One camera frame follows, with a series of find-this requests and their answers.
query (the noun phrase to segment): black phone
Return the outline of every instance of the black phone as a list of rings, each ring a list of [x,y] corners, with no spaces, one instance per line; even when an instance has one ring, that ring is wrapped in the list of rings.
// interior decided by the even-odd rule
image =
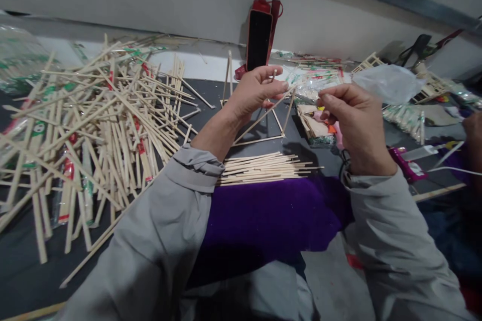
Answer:
[[[252,71],[266,65],[269,57],[271,26],[273,16],[258,10],[250,11],[248,48],[246,49],[246,68]]]

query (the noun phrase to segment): pink item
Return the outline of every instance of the pink item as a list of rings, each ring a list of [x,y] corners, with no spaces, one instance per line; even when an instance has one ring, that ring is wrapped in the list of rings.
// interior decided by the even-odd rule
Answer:
[[[343,134],[341,134],[340,124],[336,121],[333,125],[333,128],[335,128],[336,130],[336,147],[339,150],[345,149],[345,147],[343,146]]]
[[[321,115],[323,114],[322,111],[314,111],[313,112],[313,119],[316,120],[318,123],[322,123],[323,120],[321,120]]]

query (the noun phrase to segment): stack of chopsticks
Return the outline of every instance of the stack of chopsticks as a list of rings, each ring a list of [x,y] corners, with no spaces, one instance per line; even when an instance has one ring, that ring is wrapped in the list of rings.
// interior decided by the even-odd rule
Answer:
[[[66,225],[58,228],[66,232],[65,253],[80,234],[87,251],[96,249],[102,240],[93,243],[90,230],[105,206],[114,225],[160,173],[159,162],[197,134],[186,122],[200,109],[184,91],[198,95],[183,79],[184,63],[176,57],[161,72],[148,58],[165,48],[151,40],[106,42],[83,67],[62,72],[49,70],[52,54],[22,108],[4,106],[15,123],[0,134],[1,185],[10,187],[0,202],[0,232],[32,202],[41,263],[59,225]],[[181,105],[195,110],[180,116]]]
[[[282,155],[280,152],[241,158],[228,158],[225,171],[217,186],[264,183],[290,178],[305,178],[313,170],[324,167],[308,167],[313,162],[301,162],[297,155]]]

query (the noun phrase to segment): purple cloth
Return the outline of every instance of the purple cloth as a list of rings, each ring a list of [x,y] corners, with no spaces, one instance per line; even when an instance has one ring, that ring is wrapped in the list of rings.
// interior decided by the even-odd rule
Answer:
[[[324,251],[353,222],[338,178],[218,187],[188,287],[254,271],[300,251]]]
[[[439,149],[438,151],[438,156],[439,158],[442,158],[444,155],[448,153],[447,148],[442,148]],[[461,148],[460,151],[456,151],[453,153],[449,158],[447,158],[442,165],[439,167],[453,167],[453,168],[459,168],[459,169],[465,169],[465,170],[470,170],[470,165],[469,162],[467,161],[469,159],[469,154],[468,154],[468,148],[466,144],[464,144]],[[459,171],[454,171],[450,170],[454,177],[456,177],[459,181],[465,183],[469,187],[472,185],[472,176],[469,173],[465,172],[459,172]]]

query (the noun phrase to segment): hand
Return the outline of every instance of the hand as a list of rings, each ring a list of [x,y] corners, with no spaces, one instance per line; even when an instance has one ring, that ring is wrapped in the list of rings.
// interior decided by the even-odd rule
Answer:
[[[381,102],[356,84],[319,92],[322,119],[337,120],[343,145],[350,152],[351,173],[357,176],[393,176],[397,165],[385,145]]]
[[[252,113],[260,108],[270,108],[274,104],[266,99],[281,99],[288,90],[288,83],[270,77],[283,73],[282,67],[258,67],[243,75],[236,90],[191,142],[191,146],[211,152],[220,162],[226,157],[236,134],[249,122]]]
[[[482,112],[474,113],[462,122],[467,143],[480,144],[482,142]]]
[[[271,108],[274,104],[267,99],[279,100],[288,90],[287,82],[271,82],[270,77],[275,70],[277,75],[283,73],[280,66],[261,66],[244,74],[223,111],[234,115],[245,125],[255,110],[260,107]]]

